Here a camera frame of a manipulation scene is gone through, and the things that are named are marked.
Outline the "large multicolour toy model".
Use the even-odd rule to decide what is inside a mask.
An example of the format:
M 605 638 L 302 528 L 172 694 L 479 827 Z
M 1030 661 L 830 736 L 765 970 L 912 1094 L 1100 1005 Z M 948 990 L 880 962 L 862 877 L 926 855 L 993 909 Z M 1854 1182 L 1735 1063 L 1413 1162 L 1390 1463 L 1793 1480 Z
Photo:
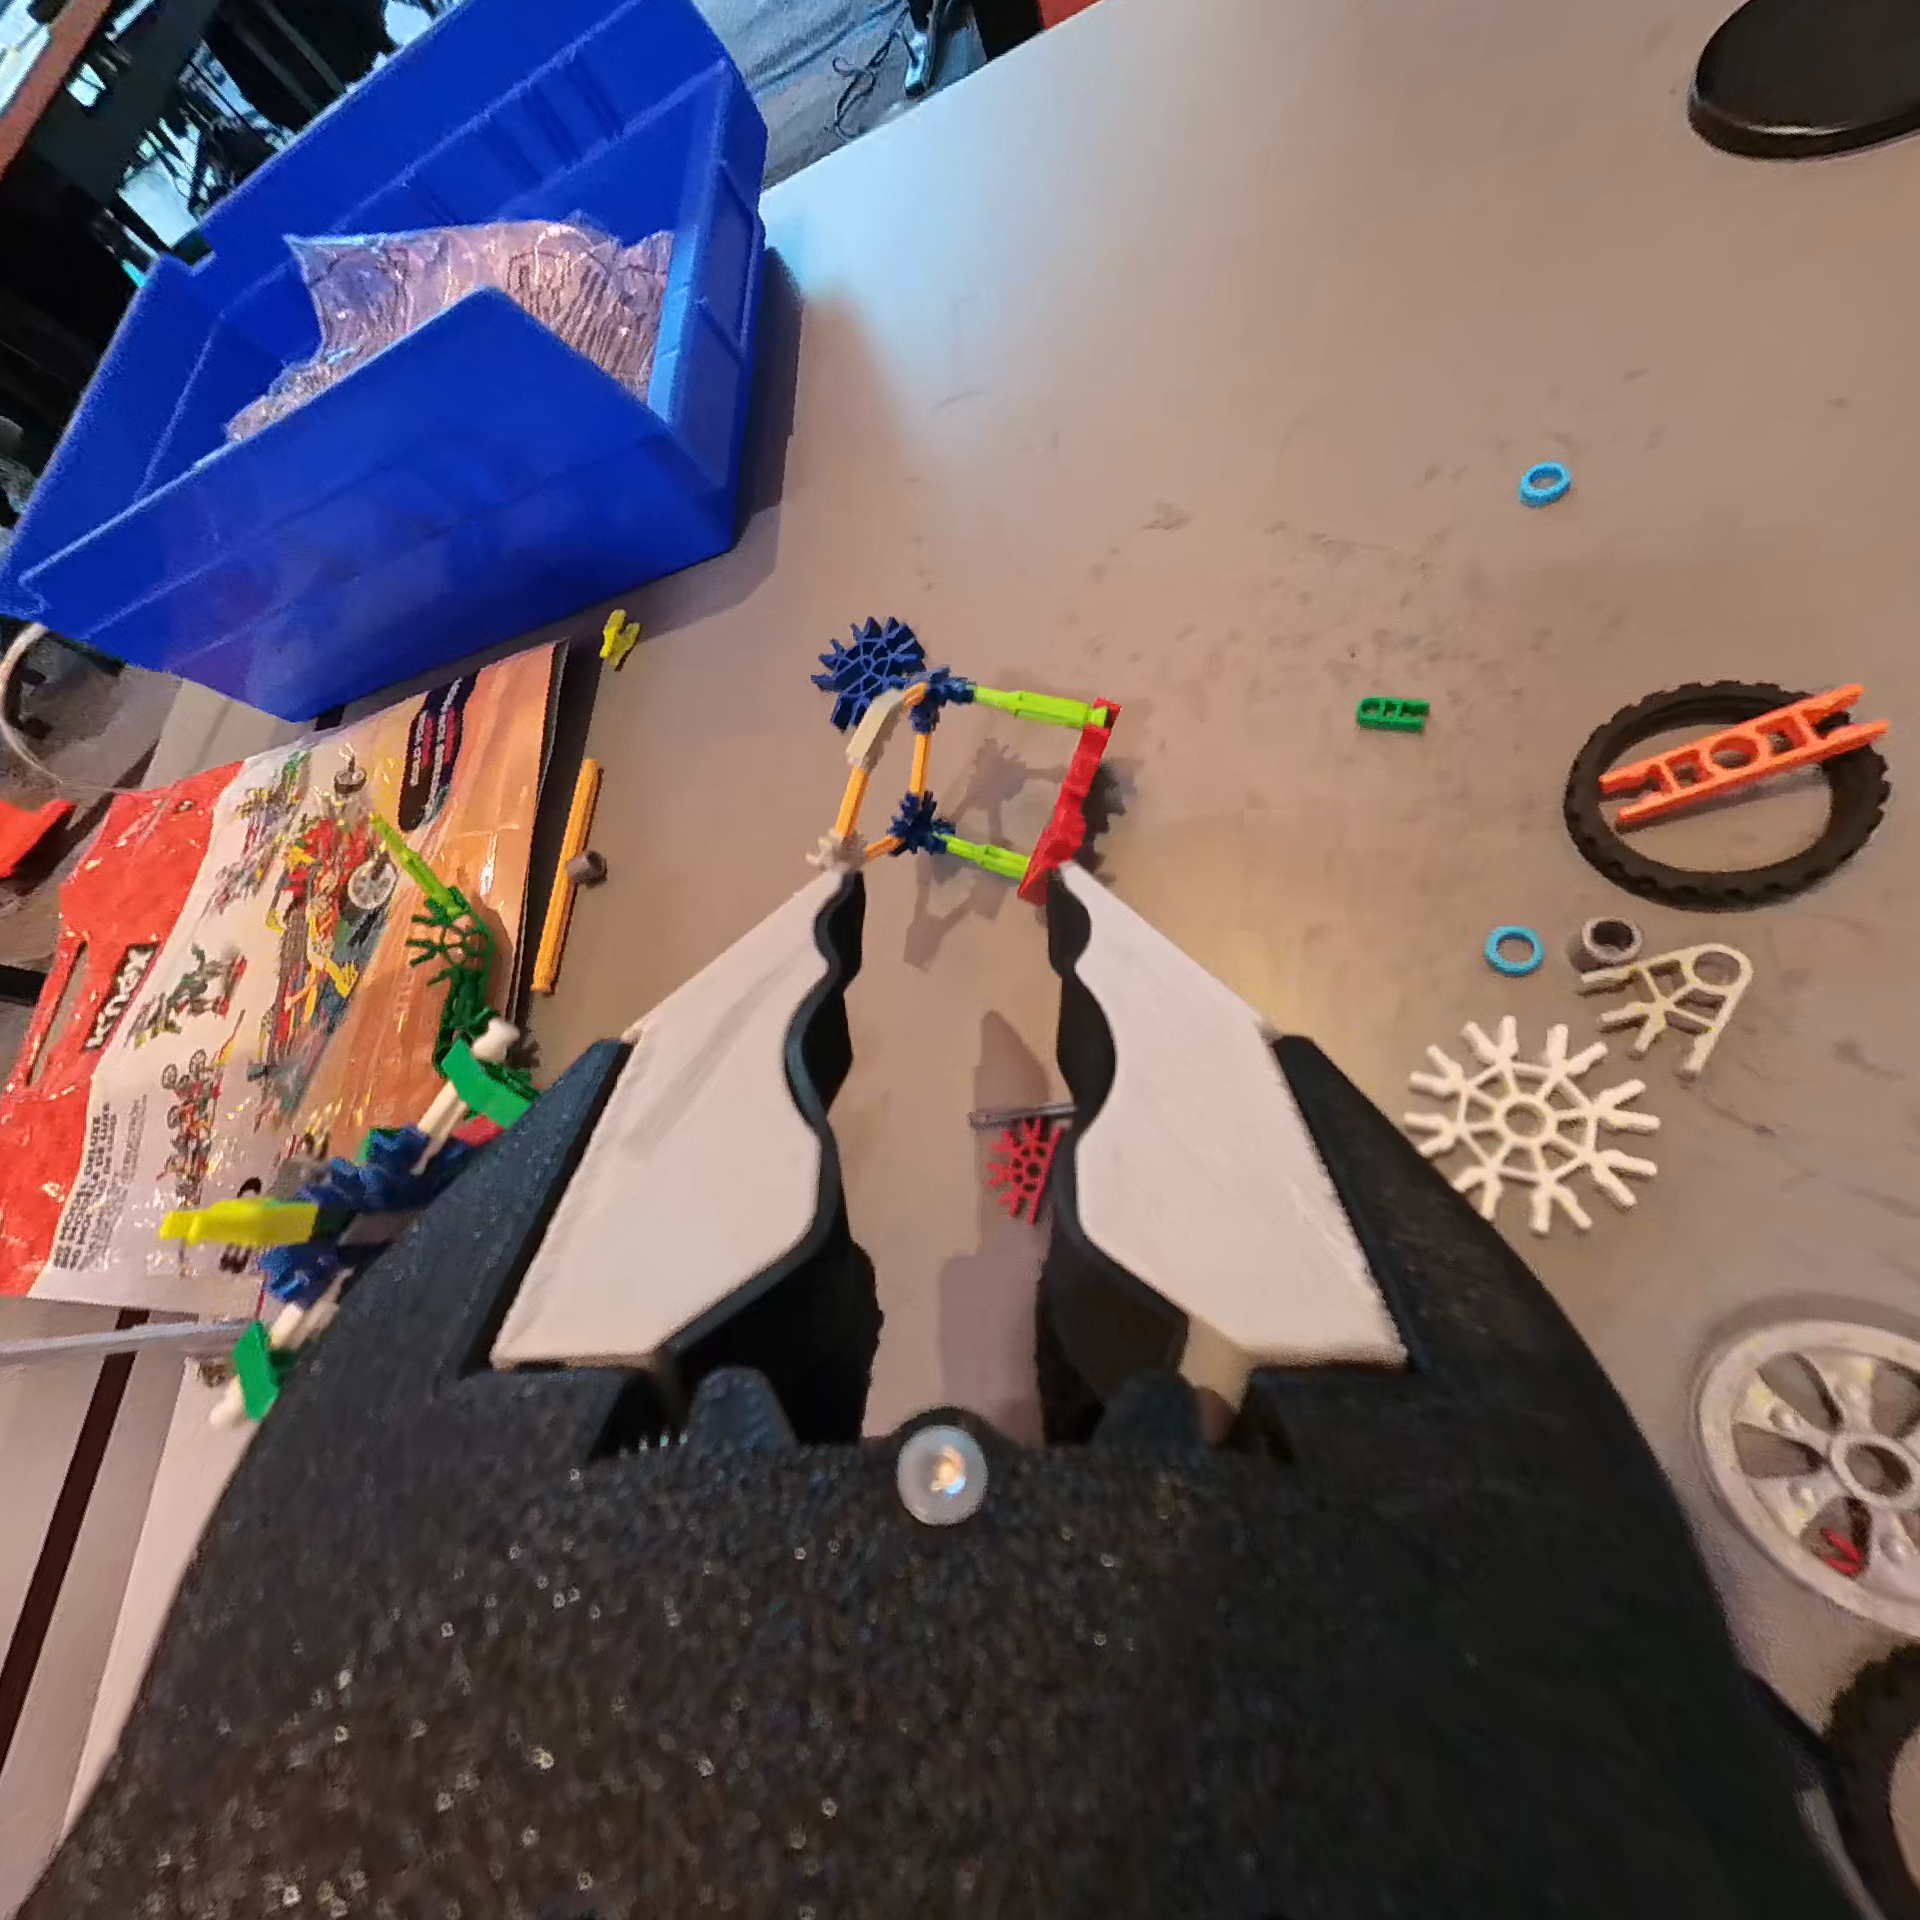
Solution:
M 380 851 L 420 893 L 412 965 L 443 990 L 437 1089 L 424 1113 L 367 1130 L 356 1157 L 297 1157 L 267 1191 L 169 1213 L 159 1233 L 182 1246 L 219 1243 L 257 1269 L 261 1312 L 231 1345 L 228 1379 L 207 1419 L 261 1421 L 289 1382 L 302 1345 L 335 1314 L 347 1289 L 470 1160 L 536 1104 L 511 1064 L 516 1023 L 489 1001 L 494 939 L 468 898 L 406 846 L 380 813 Z

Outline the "pale blue metal strut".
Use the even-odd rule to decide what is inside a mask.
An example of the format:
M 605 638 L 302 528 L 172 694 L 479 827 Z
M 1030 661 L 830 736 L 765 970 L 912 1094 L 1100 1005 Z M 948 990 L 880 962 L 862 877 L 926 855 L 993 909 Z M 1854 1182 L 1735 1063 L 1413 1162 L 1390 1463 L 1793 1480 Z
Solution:
M 134 1327 L 109 1327 L 80 1335 L 35 1335 L 1 1342 L 1 1369 L 24 1369 L 47 1362 L 97 1362 L 141 1353 L 179 1353 L 187 1359 L 223 1354 L 248 1331 L 248 1318 L 214 1322 L 139 1322 Z

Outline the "small red snowflake connector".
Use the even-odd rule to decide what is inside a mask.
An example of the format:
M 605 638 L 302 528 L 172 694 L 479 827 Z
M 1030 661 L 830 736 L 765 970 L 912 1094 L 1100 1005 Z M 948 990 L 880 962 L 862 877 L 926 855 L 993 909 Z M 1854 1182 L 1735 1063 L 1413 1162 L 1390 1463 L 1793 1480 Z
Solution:
M 1049 1113 L 1004 1121 L 988 1154 L 984 1185 L 1012 1219 L 1039 1222 L 1063 1121 Z

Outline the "red connector pair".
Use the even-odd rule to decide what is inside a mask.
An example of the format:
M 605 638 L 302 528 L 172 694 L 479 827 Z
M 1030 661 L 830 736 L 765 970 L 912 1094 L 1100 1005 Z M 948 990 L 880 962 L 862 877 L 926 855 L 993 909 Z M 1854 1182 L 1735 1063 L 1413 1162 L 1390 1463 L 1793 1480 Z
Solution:
M 1047 816 L 1039 841 L 1030 849 L 1024 875 L 1016 883 L 1016 896 L 1025 903 L 1043 904 L 1049 889 L 1049 877 L 1072 864 L 1087 841 L 1087 794 L 1092 779 L 1112 739 L 1112 726 L 1120 718 L 1120 704 L 1104 702 L 1087 709 L 1087 720 L 1079 729 L 1079 738 L 1068 762 L 1068 771 Z

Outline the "clear plastic bag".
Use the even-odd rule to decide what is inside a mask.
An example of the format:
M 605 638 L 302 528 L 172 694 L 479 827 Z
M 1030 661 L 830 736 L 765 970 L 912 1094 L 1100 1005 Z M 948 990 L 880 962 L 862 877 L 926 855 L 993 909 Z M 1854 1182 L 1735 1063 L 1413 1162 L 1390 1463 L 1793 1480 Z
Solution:
M 286 243 L 319 342 L 228 421 L 228 443 L 252 439 L 479 293 L 511 299 L 633 398 L 649 395 L 677 243 L 669 227 L 623 243 L 573 214 L 564 222 L 289 235 Z

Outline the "long orange rod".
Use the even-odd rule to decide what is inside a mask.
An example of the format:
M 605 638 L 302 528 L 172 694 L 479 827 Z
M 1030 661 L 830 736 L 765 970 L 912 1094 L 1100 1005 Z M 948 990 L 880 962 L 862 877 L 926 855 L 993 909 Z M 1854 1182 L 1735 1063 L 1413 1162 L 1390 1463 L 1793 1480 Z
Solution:
M 534 965 L 531 978 L 531 993 L 547 995 L 560 982 L 560 967 L 563 955 L 568 936 L 572 911 L 576 904 L 579 893 L 584 887 L 568 887 L 563 869 L 564 858 L 583 847 L 596 849 L 591 842 L 591 825 L 596 813 L 596 802 L 604 785 L 604 766 L 584 755 L 581 769 L 573 779 L 572 794 L 566 802 L 566 817 L 560 835 L 560 851 L 555 875 L 547 890 L 539 936 L 534 946 Z

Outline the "white snowflake connector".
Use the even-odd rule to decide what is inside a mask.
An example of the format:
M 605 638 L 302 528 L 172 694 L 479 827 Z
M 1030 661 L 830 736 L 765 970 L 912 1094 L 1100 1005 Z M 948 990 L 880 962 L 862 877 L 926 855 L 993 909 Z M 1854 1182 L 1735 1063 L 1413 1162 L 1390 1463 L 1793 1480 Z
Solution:
M 1657 1162 L 1633 1139 L 1661 1128 L 1641 1078 L 1592 1082 L 1605 1057 L 1605 1042 L 1575 1043 L 1565 1023 L 1527 1047 L 1511 1014 L 1464 1021 L 1454 1051 L 1428 1047 L 1408 1077 L 1416 1099 L 1398 1126 L 1481 1219 L 1520 1208 L 1533 1235 L 1588 1232 L 1592 1199 L 1621 1213 L 1638 1203 Z

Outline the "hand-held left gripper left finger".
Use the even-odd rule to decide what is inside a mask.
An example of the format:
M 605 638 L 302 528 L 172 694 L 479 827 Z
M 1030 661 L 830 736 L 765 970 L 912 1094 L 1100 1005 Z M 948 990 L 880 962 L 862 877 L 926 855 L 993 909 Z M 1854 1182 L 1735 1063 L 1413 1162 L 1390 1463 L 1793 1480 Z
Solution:
M 678 1419 L 747 1369 L 805 1443 L 860 1440 L 877 1281 L 830 1107 L 863 919 L 863 877 L 825 870 L 620 1034 L 494 1335 L 499 1370 L 613 1363 Z

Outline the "orange ladder connector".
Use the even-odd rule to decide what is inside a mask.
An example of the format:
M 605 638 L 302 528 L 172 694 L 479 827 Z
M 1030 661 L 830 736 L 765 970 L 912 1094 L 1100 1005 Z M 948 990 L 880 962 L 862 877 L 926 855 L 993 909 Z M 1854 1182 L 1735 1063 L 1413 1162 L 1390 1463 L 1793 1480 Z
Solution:
M 1632 831 L 1779 777 L 1833 766 L 1873 746 L 1888 731 L 1888 720 L 1852 718 L 1863 693 L 1860 683 L 1849 683 L 1791 698 L 1761 694 L 1752 715 L 1716 725 L 1663 752 L 1605 766 L 1598 793 L 1619 802 L 1614 825 Z

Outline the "black rubber tyre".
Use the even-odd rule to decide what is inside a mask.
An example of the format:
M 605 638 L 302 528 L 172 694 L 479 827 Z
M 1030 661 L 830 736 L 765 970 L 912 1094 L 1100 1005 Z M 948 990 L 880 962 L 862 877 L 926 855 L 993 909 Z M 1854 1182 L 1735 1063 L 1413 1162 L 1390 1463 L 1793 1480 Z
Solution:
M 1915 1918 L 1915 1642 L 1860 1665 L 1837 1691 L 1827 1744 L 1841 1851 L 1880 1914 Z
M 1577 752 L 1563 794 L 1563 816 L 1575 849 L 1598 875 L 1632 896 L 1701 911 L 1737 911 L 1797 898 L 1856 857 L 1880 827 L 1891 794 L 1888 766 L 1879 745 L 1816 766 L 1828 789 L 1828 813 L 1819 833 L 1800 849 L 1752 869 L 1689 870 L 1633 849 L 1614 825 L 1619 802 L 1603 799 L 1598 775 L 1615 760 L 1663 752 L 1716 725 L 1752 715 L 1761 694 L 1803 696 L 1769 680 L 1693 680 L 1636 698 L 1612 713 Z

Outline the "silver wheel hub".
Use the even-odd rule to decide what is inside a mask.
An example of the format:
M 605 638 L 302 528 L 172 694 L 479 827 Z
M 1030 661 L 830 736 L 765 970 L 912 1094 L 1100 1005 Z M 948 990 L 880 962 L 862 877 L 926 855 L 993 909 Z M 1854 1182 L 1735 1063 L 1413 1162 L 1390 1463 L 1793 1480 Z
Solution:
M 1791 1303 L 1715 1339 L 1691 1395 L 1718 1507 L 1807 1593 L 1918 1629 L 1915 1318 Z

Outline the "small toy rod frame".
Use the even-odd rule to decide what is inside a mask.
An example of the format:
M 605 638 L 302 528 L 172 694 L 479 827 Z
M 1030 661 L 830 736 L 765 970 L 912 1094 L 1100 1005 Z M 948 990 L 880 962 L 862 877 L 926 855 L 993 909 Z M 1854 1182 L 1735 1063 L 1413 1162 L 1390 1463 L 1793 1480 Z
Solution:
M 960 679 L 943 667 L 931 667 L 926 683 L 912 685 L 905 693 L 883 693 L 869 715 L 847 736 L 847 784 L 835 811 L 831 827 L 808 855 L 812 864 L 822 870 L 843 870 L 876 861 L 877 857 L 951 855 L 1020 883 L 1032 847 L 1021 851 L 958 833 L 953 822 L 941 816 L 931 790 L 931 739 L 945 709 L 958 704 L 988 706 L 1012 718 L 1070 729 L 1079 738 L 1079 729 L 1087 720 L 1087 709 L 1104 702 L 1108 698 L 1087 704 L 1025 688 L 991 688 Z M 897 729 L 908 729 L 917 739 L 908 789 L 886 831 L 877 839 L 863 839 L 860 829 L 862 809 L 880 758 Z

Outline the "black round pad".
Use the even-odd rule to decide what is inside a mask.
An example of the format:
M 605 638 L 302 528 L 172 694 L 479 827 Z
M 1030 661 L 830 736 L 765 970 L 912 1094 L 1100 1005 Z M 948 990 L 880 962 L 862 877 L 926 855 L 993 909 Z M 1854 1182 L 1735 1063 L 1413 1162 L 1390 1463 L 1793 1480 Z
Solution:
M 1809 160 L 1918 129 L 1915 2 L 1742 2 L 1703 46 L 1686 120 L 1724 153 Z

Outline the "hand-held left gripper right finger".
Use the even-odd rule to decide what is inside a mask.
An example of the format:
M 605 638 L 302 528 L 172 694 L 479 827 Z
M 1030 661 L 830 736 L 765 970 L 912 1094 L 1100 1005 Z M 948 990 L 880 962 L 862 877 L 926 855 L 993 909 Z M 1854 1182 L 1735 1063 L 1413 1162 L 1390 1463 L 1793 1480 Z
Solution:
M 1232 1430 L 1263 1374 L 1398 1376 L 1408 1339 L 1281 1032 L 1085 869 L 1047 882 L 1072 1099 L 1037 1295 L 1043 1430 L 1174 1376 Z

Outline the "blue storage bin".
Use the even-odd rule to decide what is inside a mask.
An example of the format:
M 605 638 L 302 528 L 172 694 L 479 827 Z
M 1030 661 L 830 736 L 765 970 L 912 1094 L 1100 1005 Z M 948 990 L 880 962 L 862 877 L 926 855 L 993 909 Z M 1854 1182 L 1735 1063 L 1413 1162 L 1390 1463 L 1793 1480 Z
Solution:
M 304 720 L 735 538 L 765 126 L 684 2 L 459 3 L 159 257 L 5 553 L 5 614 Z M 295 235 L 671 239 L 636 398 L 483 290 L 228 441 L 319 342 Z

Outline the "ivory fan connector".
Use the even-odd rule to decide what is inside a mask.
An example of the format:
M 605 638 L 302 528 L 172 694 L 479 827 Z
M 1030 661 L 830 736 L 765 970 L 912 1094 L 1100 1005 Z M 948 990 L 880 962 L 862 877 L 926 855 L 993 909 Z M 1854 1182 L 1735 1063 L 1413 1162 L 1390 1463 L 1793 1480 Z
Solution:
M 1735 1018 L 1756 969 L 1728 944 L 1693 944 L 1598 967 L 1577 978 L 1581 995 L 1605 1001 L 1598 1023 L 1628 1038 L 1633 1057 L 1677 1047 L 1673 1074 L 1693 1082 Z

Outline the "printed toy set bag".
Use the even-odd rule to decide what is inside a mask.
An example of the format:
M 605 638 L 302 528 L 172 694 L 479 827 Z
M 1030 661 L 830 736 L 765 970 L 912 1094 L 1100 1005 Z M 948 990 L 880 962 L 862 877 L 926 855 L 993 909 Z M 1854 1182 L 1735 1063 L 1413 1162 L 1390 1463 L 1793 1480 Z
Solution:
M 508 1088 L 563 650 L 539 645 L 334 731 L 109 802 L 5 1078 L 1 1281 L 252 1315 L 256 1250 L 174 1213 Z

